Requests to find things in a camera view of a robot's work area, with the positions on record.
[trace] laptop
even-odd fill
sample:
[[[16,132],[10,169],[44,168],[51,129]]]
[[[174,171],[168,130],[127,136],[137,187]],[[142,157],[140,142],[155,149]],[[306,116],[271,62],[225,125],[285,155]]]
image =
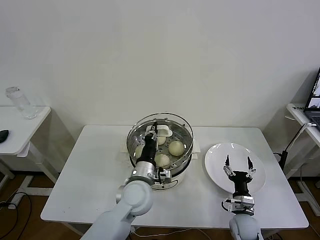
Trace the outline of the laptop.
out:
[[[320,68],[315,78],[312,91],[309,99],[304,107],[304,114],[310,119],[312,123],[315,123],[320,130]]]

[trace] metal rim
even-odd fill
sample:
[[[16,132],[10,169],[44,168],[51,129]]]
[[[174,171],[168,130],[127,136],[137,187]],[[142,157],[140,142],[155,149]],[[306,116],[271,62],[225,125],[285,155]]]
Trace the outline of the metal rim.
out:
[[[191,144],[190,144],[190,147],[188,148],[188,150],[186,151],[187,153],[191,150],[191,148],[193,147],[194,145],[194,131],[192,130],[192,127],[190,126],[189,122],[187,120],[185,120],[182,116],[179,116],[177,114],[174,114],[174,113],[170,113],[170,112],[159,112],[159,113],[153,113],[153,114],[150,114],[148,116],[145,116],[144,118],[141,118],[139,121],[137,121],[133,126],[132,128],[130,129],[127,137],[126,137],[126,149],[128,150],[128,153],[129,153],[129,156],[130,156],[130,152],[129,152],[129,135],[131,133],[131,131],[134,129],[134,127],[141,121],[143,121],[144,119],[146,118],[149,118],[149,117],[152,117],[152,116],[155,116],[155,115],[159,115],[159,114],[168,114],[168,115],[173,115],[173,116],[176,116],[178,118],[181,118],[183,121],[186,122],[186,124],[188,124],[190,130],[191,130]],[[182,157],[180,157],[180,159],[182,159],[183,157],[185,157],[187,155],[187,153],[185,153]]]

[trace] white plate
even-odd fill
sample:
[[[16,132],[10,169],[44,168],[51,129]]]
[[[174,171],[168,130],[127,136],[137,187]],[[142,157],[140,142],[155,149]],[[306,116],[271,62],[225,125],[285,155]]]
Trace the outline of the white plate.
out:
[[[224,171],[227,155],[231,169],[243,172],[248,172],[248,157],[250,157],[256,172],[252,181],[248,183],[249,194],[254,194],[263,188],[266,184],[266,170],[259,157],[244,146],[230,142],[212,146],[205,155],[205,169],[215,184],[231,194],[235,192],[234,183],[228,179]]]

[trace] table leg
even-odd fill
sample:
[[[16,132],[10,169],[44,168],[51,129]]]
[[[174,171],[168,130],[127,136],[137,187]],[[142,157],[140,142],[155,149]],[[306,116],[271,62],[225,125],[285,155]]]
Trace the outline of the table leg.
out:
[[[315,143],[313,143],[312,146],[306,145],[287,165],[284,166],[283,172],[286,179],[290,178],[318,150],[319,147]]]
[[[0,162],[0,172],[4,174],[4,177],[0,182],[0,190],[1,190],[4,187],[4,185],[6,184],[6,182],[9,179],[13,179],[15,177],[15,175],[9,170],[9,168],[7,168],[1,162]]]
[[[92,226],[91,224],[77,224],[66,222],[63,222],[62,224],[80,236],[83,236],[86,233],[86,231],[88,231],[88,229]]]
[[[58,179],[58,172],[55,170],[55,168],[46,160],[45,156],[36,148],[33,143],[30,143],[29,148],[30,153],[34,156],[31,160],[41,169],[42,172],[45,173],[45,175],[48,176],[48,178],[56,183]]]
[[[11,200],[11,203],[14,203],[16,206],[19,205],[22,197],[24,196],[23,193],[28,194],[29,196],[49,196],[52,188],[44,188],[44,187],[29,187],[29,184],[31,183],[34,176],[26,176],[21,183],[19,189],[16,191],[18,194],[14,195],[13,199]],[[15,209],[16,207],[14,205],[9,205],[8,209]]]
[[[320,217],[320,206],[309,190],[307,184],[304,181],[297,181],[296,183],[302,191],[302,193],[295,193],[296,199],[298,199],[299,202],[308,202],[314,215]]]
[[[13,179],[15,175],[7,168],[5,165],[0,162],[0,172],[8,176],[9,179]]]

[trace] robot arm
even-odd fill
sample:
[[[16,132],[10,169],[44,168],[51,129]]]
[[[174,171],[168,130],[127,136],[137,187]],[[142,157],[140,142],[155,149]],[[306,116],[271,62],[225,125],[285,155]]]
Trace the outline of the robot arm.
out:
[[[253,179],[256,172],[250,158],[248,160],[248,172],[233,171],[230,167],[229,155],[226,157],[223,167],[229,180],[234,183],[234,193],[232,198],[227,198],[225,202],[228,209],[221,203],[223,209],[232,212],[235,216],[229,221],[231,235],[235,240],[263,240],[261,229],[255,218],[254,198],[249,194],[248,183]]]
[[[157,123],[144,138],[145,146],[131,176],[121,186],[117,205],[102,213],[81,240],[125,240],[136,216],[147,213],[153,204],[151,185],[155,182],[155,156],[158,148]]]
[[[102,213],[81,239],[125,240],[136,216],[147,213],[152,207],[151,194],[152,189],[145,181],[129,182],[115,208]]]

